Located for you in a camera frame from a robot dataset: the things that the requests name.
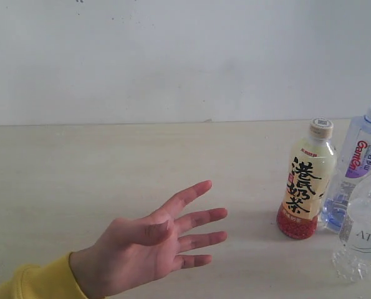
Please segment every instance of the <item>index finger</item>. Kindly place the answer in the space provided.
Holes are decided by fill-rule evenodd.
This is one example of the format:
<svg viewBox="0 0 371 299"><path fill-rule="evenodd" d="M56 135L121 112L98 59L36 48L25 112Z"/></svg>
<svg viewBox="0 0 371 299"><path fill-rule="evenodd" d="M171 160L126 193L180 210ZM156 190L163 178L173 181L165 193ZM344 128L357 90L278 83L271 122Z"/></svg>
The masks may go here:
<svg viewBox="0 0 371 299"><path fill-rule="evenodd" d="M193 202L211 189L211 181L200 182L192 187L174 194L157 212L166 212L173 218L176 217L186 205Z"/></svg>

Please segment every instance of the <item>bottle label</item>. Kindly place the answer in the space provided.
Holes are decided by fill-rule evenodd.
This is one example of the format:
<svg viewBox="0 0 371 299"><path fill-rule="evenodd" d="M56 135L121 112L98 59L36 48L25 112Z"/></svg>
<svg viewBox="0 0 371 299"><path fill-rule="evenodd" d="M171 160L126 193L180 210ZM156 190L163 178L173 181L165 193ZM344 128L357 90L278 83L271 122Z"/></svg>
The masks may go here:
<svg viewBox="0 0 371 299"><path fill-rule="evenodd" d="M339 239L360 259L371 260L371 230L354 222L348 214L340 229Z"/></svg>
<svg viewBox="0 0 371 299"><path fill-rule="evenodd" d="M346 177L361 178L371 170L371 144L366 140L358 140L350 160Z"/></svg>
<svg viewBox="0 0 371 299"><path fill-rule="evenodd" d="M290 217L312 220L320 210L320 199L327 188L334 163L316 154L293 156L282 205Z"/></svg>

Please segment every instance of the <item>wrist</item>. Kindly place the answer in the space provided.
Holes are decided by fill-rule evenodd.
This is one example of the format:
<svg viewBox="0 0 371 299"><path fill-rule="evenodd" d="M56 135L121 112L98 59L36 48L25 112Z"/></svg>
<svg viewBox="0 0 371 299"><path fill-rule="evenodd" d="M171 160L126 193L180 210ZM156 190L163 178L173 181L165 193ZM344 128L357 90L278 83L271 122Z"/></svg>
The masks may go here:
<svg viewBox="0 0 371 299"><path fill-rule="evenodd" d="M88 299L103 299L101 288L97 280L97 273L93 264L95 256L92 255L92 248L72 252L69 257L69 266L73 276Z"/></svg>

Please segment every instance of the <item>white wall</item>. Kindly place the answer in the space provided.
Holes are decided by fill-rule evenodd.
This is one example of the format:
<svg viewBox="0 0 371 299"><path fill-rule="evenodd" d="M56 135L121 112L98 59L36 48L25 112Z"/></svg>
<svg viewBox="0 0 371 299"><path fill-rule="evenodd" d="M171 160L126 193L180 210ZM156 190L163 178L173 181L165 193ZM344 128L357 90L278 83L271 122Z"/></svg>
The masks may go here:
<svg viewBox="0 0 371 299"><path fill-rule="evenodd" d="M0 0L0 125L349 117L371 0Z"/></svg>

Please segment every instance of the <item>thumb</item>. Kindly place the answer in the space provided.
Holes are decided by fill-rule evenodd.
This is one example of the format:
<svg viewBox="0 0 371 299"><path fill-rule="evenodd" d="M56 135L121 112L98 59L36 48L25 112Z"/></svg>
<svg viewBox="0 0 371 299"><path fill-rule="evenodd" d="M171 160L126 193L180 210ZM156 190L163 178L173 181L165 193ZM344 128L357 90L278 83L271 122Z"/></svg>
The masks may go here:
<svg viewBox="0 0 371 299"><path fill-rule="evenodd" d="M169 221L159 224L135 224L129 231L130 243L144 246L153 246L162 243L170 236Z"/></svg>

